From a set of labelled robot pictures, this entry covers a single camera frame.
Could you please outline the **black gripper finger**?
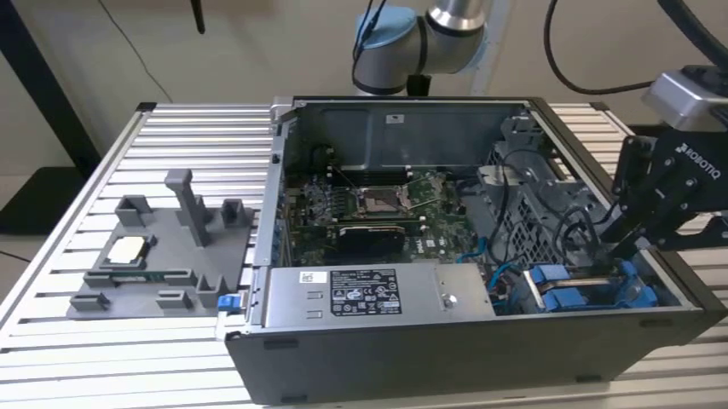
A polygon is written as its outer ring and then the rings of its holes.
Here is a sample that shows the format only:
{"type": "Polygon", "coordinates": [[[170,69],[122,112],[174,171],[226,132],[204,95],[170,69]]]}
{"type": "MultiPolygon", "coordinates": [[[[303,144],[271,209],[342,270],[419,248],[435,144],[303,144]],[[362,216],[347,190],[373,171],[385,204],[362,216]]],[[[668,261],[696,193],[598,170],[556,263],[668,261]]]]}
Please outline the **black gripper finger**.
{"type": "Polygon", "coordinates": [[[649,194],[642,184],[648,179],[655,144],[656,139],[649,136],[633,135],[624,139],[610,189],[620,216],[610,220],[601,233],[601,241],[605,243],[613,244],[624,240],[645,212],[649,194]]]}
{"type": "Polygon", "coordinates": [[[649,217],[617,241],[610,250],[614,258],[629,259],[644,249],[660,251],[689,251],[727,246],[727,216],[712,216],[699,233],[679,233],[691,213],[649,217]]]}

